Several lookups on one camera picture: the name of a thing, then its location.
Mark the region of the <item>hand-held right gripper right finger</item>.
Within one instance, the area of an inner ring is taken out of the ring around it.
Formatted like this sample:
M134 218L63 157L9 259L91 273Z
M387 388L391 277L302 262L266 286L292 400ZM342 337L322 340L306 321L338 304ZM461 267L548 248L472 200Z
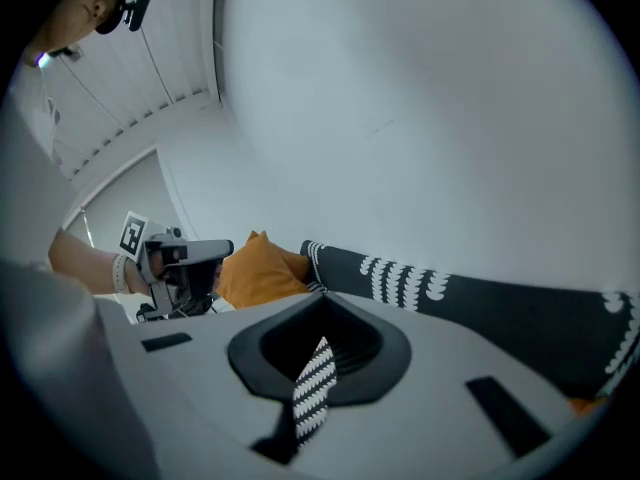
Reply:
M533 479L586 438L602 417L577 415L547 379L453 322L346 295L405 333L412 349L401 381L378 402L332 408L290 468L316 479ZM551 435L516 459L467 389L495 378Z

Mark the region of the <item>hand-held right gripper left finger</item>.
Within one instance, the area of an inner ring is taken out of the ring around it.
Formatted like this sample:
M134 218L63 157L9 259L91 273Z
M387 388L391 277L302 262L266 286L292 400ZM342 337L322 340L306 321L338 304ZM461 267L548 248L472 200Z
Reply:
M318 299L294 296L256 310L139 325L115 302L97 299L96 457L130 479L330 478L324 442L287 465L253 450L276 437L283 405L253 395L227 357L240 331Z

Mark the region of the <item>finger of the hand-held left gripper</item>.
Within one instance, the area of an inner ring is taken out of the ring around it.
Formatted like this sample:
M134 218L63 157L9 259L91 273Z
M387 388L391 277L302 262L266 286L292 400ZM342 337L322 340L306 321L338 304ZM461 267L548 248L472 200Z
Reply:
M222 261L234 252L233 242L227 239L189 241L186 247L187 264Z

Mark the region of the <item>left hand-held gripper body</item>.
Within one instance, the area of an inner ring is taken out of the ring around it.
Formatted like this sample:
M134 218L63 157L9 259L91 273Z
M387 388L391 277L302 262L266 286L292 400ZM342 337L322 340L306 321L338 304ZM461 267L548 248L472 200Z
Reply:
M214 281L222 261L187 264L187 243L178 227L163 227L132 211L124 220L118 252L134 263L148 285L150 303L139 322L201 316L212 306Z

